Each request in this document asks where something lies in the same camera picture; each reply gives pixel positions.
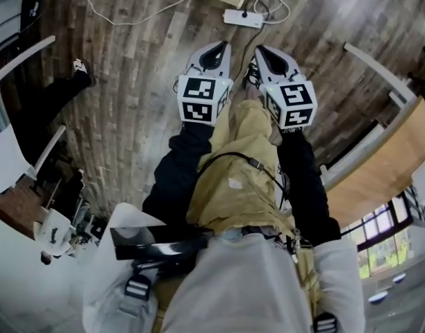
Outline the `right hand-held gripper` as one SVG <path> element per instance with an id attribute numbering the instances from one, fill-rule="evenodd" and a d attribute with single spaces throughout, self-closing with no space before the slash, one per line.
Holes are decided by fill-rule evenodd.
<path id="1" fill-rule="evenodd" d="M 258 45 L 256 64 L 264 107 L 281 130 L 305 128 L 312 124 L 318 102 L 311 81 L 306 80 L 296 60 L 281 50 Z"/>

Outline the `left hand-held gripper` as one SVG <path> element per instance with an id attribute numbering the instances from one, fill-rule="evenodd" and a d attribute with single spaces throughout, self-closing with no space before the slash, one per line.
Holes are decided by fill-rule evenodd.
<path id="1" fill-rule="evenodd" d="M 192 54 L 178 77 L 177 103 L 182 122 L 216 122 L 229 101 L 233 80 L 231 45 L 213 42 Z"/>

